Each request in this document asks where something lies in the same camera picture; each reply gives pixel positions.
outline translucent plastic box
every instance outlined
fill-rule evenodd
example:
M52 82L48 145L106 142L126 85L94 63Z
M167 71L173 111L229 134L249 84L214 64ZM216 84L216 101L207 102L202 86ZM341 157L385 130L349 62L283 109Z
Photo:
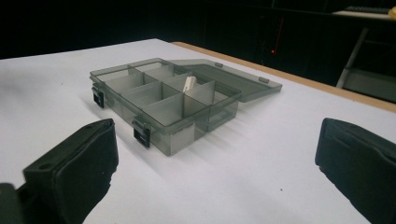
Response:
M93 100L170 156L233 119L238 103L282 85L208 60L150 59L91 72Z

